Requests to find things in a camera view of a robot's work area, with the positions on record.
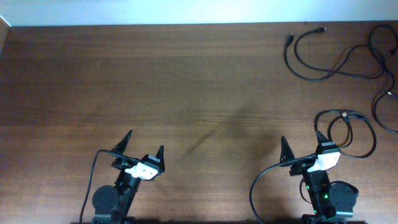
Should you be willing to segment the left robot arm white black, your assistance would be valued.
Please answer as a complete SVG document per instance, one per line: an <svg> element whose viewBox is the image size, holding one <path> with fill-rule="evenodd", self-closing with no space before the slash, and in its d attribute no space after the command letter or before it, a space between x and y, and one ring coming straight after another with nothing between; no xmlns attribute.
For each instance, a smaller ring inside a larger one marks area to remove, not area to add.
<svg viewBox="0 0 398 224"><path fill-rule="evenodd" d="M165 172L164 146L161 145L152 156L146 154L142 159L124 155L132 131L110 150L99 150L95 154L92 169L100 153L107 153L115 158L111 167L120 171L113 185L98 188L92 197L95 214L92 223L134 223L128 212L142 181L152 181Z"/></svg>

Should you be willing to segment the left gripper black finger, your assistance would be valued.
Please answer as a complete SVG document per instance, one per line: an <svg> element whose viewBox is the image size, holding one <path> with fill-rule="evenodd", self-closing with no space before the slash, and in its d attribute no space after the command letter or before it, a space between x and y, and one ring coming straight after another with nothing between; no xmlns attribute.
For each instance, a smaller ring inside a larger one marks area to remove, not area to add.
<svg viewBox="0 0 398 224"><path fill-rule="evenodd" d="M165 162L164 162L164 145L161 145L159 147L159 150L157 151L157 154L155 156L158 160L157 162L157 167L159 171L164 171L165 170Z"/></svg>
<svg viewBox="0 0 398 224"><path fill-rule="evenodd" d="M112 149L111 152L115 154L124 154L124 151L127 148L128 142L130 140L130 137L132 135L132 130L130 129L127 134L122 138L120 142L117 143Z"/></svg>

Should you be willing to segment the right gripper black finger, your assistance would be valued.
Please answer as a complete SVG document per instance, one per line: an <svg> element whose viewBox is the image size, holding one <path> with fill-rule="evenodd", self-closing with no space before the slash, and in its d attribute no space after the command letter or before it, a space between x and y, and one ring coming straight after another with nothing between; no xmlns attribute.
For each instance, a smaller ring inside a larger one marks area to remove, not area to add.
<svg viewBox="0 0 398 224"><path fill-rule="evenodd" d="M316 130L315 134L317 136L317 142L319 145L326 144L326 143L330 142L329 139L326 138L321 131Z"/></svg>
<svg viewBox="0 0 398 224"><path fill-rule="evenodd" d="M281 153L280 153L280 163L288 162L295 159L293 151L287 142L285 136L281 137Z"/></svg>

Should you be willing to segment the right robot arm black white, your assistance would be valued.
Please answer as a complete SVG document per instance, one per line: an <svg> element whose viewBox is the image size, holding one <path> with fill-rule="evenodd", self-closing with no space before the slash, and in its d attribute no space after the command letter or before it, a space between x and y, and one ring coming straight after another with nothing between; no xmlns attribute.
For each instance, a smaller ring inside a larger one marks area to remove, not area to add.
<svg viewBox="0 0 398 224"><path fill-rule="evenodd" d="M340 158L338 146L320 131L315 132L318 145L308 156L296 158L285 136L281 137L280 166L289 167L291 176L301 175L305 182L314 214L304 214L302 223L346 223L353 216L359 191L343 181L330 181L327 170Z"/></svg>

